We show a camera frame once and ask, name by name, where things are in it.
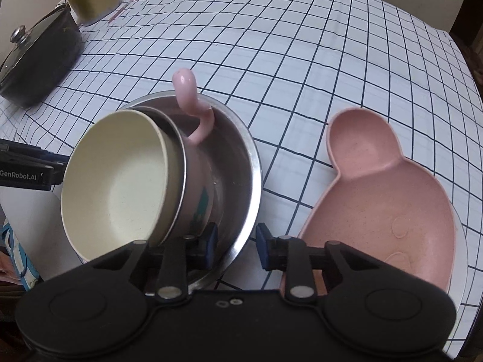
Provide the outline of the cream round bowl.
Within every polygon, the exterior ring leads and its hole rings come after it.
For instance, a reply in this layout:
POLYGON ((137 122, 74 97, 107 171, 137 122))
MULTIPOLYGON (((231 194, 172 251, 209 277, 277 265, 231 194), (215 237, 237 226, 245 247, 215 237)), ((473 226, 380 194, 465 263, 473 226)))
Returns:
POLYGON ((86 262, 134 240, 160 244, 183 185, 173 139, 137 110, 98 120, 70 156, 61 192, 67 239, 86 262))

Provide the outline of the stainless steel bowl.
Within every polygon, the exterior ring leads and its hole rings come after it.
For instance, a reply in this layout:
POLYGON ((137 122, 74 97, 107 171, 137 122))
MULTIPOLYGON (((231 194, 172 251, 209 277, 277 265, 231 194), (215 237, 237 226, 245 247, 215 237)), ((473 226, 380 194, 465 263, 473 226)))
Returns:
POLYGON ((166 236, 169 240, 198 235, 210 222, 218 226, 214 264, 209 270, 188 272, 191 292, 210 286, 240 254, 254 228, 262 190, 260 156, 246 125, 213 97, 200 94, 198 99, 210 105, 215 115, 213 130, 198 146, 213 181, 211 209, 200 221, 181 215, 166 236))

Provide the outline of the pink bear-shaped plate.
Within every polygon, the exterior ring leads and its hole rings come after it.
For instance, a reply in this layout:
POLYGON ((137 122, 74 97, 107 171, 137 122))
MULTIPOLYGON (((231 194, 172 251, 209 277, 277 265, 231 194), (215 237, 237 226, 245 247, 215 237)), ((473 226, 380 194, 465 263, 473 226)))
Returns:
POLYGON ((337 240, 447 291, 455 257, 452 205, 433 175, 404 156, 379 114, 336 114, 327 151, 337 172, 298 234, 321 248, 337 240))

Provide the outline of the white black-grid tablecloth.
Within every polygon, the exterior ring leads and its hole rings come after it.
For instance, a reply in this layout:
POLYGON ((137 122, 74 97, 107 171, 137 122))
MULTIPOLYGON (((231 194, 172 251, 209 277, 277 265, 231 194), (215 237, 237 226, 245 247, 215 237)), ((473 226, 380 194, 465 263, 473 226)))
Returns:
POLYGON ((375 111, 462 223, 465 288, 445 345, 460 352, 482 301, 482 101, 448 33, 382 0, 135 0, 107 22, 84 29, 84 53, 43 104, 1 103, 3 137, 68 154, 95 120, 188 67, 254 137, 260 221, 297 235, 335 175, 328 121, 375 111))

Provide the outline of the black cooking pot with lid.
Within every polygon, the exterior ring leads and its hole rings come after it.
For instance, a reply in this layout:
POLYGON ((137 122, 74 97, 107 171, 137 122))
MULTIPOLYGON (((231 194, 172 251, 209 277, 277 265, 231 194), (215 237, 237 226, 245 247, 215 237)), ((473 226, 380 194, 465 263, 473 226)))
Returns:
POLYGON ((10 42, 13 49, 1 64, 1 96, 25 109, 47 98, 83 49, 82 35, 67 3, 28 30, 19 26, 10 42))

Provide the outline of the red pen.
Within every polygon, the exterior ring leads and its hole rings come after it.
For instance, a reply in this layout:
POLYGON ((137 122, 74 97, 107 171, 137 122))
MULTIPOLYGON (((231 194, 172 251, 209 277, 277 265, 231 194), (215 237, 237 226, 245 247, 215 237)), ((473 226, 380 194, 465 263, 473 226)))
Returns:
POLYGON ((123 3, 123 5, 114 13, 114 15, 108 19, 108 24, 112 23, 118 16, 120 16, 128 6, 134 2, 135 0, 128 0, 127 2, 123 3))

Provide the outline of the blue and white bag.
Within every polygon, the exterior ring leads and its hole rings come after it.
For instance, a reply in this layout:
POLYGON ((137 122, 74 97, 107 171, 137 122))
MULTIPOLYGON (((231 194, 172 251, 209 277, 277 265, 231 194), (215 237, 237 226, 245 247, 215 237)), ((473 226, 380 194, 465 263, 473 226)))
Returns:
POLYGON ((29 291, 42 279, 8 221, 4 222, 1 238, 1 281, 22 285, 29 291))

